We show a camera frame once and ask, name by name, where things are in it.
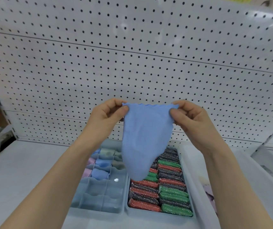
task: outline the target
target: finger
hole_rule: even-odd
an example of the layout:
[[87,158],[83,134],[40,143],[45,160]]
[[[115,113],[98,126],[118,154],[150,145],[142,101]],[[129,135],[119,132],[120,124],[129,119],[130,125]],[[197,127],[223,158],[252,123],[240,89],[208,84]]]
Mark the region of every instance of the finger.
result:
[[111,124],[116,124],[118,121],[120,121],[129,111],[129,107],[127,105],[117,109],[112,116],[109,117],[109,122]]
[[100,104],[99,106],[106,114],[108,114],[112,108],[114,108],[116,106],[121,107],[122,103],[127,103],[127,101],[113,98],[113,99],[105,101],[104,103]]
[[176,100],[173,102],[173,104],[179,104],[179,108],[187,111],[188,116],[192,119],[203,110],[202,107],[200,107],[188,100]]
[[186,128],[193,127],[193,125],[195,123],[192,119],[190,119],[188,116],[184,115],[178,109],[172,108],[169,111],[169,113],[173,117],[175,122],[177,122],[179,125],[181,125],[181,127],[183,127],[183,126]]

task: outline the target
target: storage tray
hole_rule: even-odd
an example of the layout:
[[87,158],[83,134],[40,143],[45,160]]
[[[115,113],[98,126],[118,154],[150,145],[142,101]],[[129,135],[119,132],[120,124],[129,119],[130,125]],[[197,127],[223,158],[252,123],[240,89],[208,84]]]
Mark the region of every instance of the storage tray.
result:
[[[101,148],[115,149],[121,152],[121,146],[121,141],[106,140]],[[91,157],[122,162],[122,159],[117,156],[92,154]],[[102,214],[104,218],[109,216],[110,219],[121,215],[125,208],[124,198],[128,181],[126,168],[123,165],[102,168],[95,164],[90,164],[86,168],[107,171],[110,173],[109,178],[100,181],[93,177],[82,178],[72,200],[69,214],[99,219]]]
[[[180,163],[182,163],[180,151],[178,149],[176,149],[176,150],[177,150],[177,153],[179,156]],[[183,179],[186,184],[187,192],[189,194],[191,208],[193,211],[192,217],[173,215],[173,214],[168,214],[168,213],[163,213],[163,212],[154,212],[154,211],[142,210],[142,209],[136,209],[136,208],[129,207],[128,206],[128,196],[129,196],[129,188],[130,188],[130,177],[128,178],[128,181],[127,181],[126,197],[125,197],[125,208],[126,208],[127,214],[132,217],[140,217],[140,218],[145,218],[145,219],[150,219],[150,220],[156,220],[159,222],[161,222],[161,221],[168,222],[168,223],[172,222],[174,224],[183,224],[188,220],[195,220],[196,215],[195,215],[195,209],[193,206],[192,196],[190,195],[191,191],[189,189],[189,180],[184,175],[184,173],[188,172],[188,170],[184,170],[183,166],[181,166],[181,169],[182,169]]]

